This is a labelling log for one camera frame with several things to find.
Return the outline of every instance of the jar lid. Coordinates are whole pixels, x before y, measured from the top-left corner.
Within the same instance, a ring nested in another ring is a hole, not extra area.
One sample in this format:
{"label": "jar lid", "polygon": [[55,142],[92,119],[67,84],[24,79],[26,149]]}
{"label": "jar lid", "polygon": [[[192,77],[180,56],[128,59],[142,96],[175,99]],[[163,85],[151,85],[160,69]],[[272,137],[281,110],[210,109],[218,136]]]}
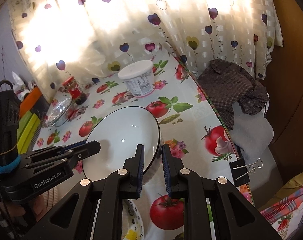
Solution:
{"label": "jar lid", "polygon": [[47,111],[46,125],[51,126],[66,112],[73,100],[70,94],[57,93]]}
{"label": "jar lid", "polygon": [[151,60],[140,60],[132,64],[127,65],[121,71],[118,72],[118,77],[122,80],[131,79],[145,74],[153,67]]}
{"label": "jar lid", "polygon": [[69,82],[73,81],[74,80],[74,77],[70,77],[68,78],[62,85],[63,86],[66,86]]}

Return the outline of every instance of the brown checkered cloth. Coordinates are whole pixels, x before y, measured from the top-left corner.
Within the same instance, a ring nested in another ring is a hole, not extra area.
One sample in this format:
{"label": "brown checkered cloth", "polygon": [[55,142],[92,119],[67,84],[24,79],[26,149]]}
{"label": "brown checkered cloth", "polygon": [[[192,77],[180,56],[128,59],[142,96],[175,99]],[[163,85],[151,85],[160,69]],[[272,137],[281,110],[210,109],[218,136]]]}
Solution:
{"label": "brown checkered cloth", "polygon": [[254,115],[269,101],[266,88],[239,65],[215,59],[197,79],[228,130],[234,127],[232,104],[239,102],[245,114]]}

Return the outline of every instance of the wall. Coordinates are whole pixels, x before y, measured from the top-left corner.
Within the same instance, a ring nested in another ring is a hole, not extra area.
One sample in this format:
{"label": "wall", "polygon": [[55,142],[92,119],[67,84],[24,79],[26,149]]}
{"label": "wall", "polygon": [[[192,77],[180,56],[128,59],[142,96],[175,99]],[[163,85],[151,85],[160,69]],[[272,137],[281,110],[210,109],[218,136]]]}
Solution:
{"label": "wall", "polygon": [[267,67],[267,119],[275,136],[269,148],[284,182],[303,172],[303,12],[295,0],[274,0],[284,47]]}
{"label": "wall", "polygon": [[12,82],[12,71],[25,81],[33,79],[18,53],[11,33],[8,7],[4,4],[0,9],[0,80],[4,79],[5,76],[6,79]]}

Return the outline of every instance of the binder clip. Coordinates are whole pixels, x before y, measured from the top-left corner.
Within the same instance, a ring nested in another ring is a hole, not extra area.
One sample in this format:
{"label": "binder clip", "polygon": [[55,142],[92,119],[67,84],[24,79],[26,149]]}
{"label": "binder clip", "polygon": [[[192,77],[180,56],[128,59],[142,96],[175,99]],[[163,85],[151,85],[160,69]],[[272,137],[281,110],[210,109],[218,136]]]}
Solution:
{"label": "binder clip", "polygon": [[[259,161],[261,162],[261,166],[257,165],[255,167],[254,165],[257,164]],[[256,168],[261,169],[263,165],[264,164],[261,158],[259,158],[255,163],[251,163],[248,165],[245,164],[245,160],[243,158],[235,162],[230,162],[229,166],[231,168],[231,175],[234,180],[235,187],[239,187],[241,185],[249,183],[250,179],[248,174],[254,174],[256,172]],[[247,171],[247,167],[252,167],[252,169],[250,171]]]}

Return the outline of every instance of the blue rubber band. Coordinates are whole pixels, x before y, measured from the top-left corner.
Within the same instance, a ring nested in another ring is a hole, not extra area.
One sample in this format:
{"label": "blue rubber band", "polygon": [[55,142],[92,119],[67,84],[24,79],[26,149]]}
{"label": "blue rubber band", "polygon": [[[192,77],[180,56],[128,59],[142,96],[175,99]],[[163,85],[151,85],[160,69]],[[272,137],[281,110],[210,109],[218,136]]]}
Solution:
{"label": "blue rubber band", "polygon": [[20,154],[18,154],[17,158],[12,161],[10,164],[6,166],[0,166],[0,174],[3,173],[11,173],[20,163]]}

